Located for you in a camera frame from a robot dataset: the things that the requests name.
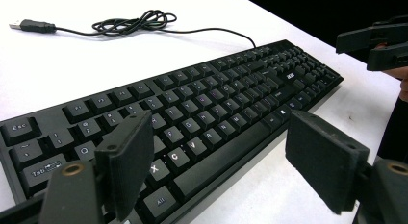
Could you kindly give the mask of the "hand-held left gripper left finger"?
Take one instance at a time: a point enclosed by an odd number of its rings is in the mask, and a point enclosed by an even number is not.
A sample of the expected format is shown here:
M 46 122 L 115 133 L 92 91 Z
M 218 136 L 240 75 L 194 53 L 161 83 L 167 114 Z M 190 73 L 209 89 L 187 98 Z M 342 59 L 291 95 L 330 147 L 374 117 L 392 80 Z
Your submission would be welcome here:
M 154 160 L 151 118 L 151 111 L 129 115 L 95 150 L 103 206 L 118 221 L 123 221 L 134 208 Z

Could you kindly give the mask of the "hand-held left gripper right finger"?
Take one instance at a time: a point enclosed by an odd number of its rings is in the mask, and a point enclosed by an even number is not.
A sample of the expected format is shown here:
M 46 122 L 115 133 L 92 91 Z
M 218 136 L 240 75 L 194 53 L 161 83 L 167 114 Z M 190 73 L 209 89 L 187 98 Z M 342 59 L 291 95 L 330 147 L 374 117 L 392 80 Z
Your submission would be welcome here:
M 293 111 L 286 159 L 335 214 L 351 211 L 370 149 L 317 115 Z

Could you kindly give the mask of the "black computer keyboard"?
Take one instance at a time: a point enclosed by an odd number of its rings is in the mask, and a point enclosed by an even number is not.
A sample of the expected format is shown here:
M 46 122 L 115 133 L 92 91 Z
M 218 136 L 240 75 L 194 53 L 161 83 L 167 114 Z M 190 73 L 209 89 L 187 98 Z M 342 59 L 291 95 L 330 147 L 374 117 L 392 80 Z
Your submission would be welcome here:
M 92 160 L 119 123 L 148 111 L 155 156 L 132 217 L 173 224 L 341 79 L 282 40 L 1 121 L 0 162 L 15 200 L 1 219 L 33 219 L 56 168 Z

